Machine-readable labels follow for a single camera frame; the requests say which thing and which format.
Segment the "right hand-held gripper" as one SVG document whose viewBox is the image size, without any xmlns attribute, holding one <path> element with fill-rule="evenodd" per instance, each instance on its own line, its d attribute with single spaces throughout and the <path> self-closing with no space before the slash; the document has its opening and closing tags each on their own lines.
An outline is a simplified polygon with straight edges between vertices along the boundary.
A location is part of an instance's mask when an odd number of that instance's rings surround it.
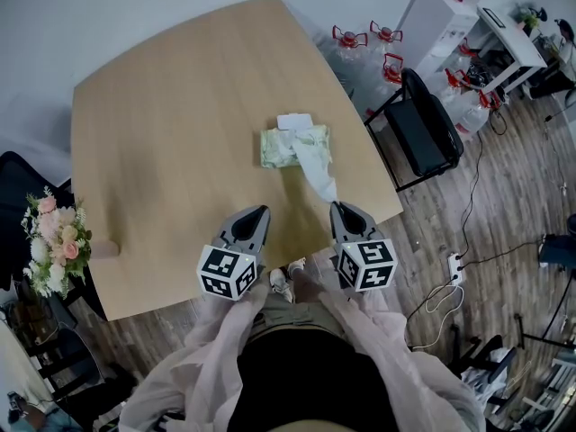
<svg viewBox="0 0 576 432">
<path fill-rule="evenodd" d="M 332 202 L 329 217 L 336 251 L 332 262 L 340 287 L 358 293 L 388 287 L 398 257 L 374 218 L 347 202 Z"/>
</svg>

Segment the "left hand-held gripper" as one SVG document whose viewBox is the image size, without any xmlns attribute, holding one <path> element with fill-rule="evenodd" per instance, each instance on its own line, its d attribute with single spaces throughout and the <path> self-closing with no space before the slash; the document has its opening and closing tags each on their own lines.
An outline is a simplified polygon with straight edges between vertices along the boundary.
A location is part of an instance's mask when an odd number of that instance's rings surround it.
<svg viewBox="0 0 576 432">
<path fill-rule="evenodd" d="M 238 301 L 264 270 L 262 249 L 271 220 L 266 205 L 255 205 L 228 217 L 202 249 L 196 274 L 202 292 Z"/>
</svg>

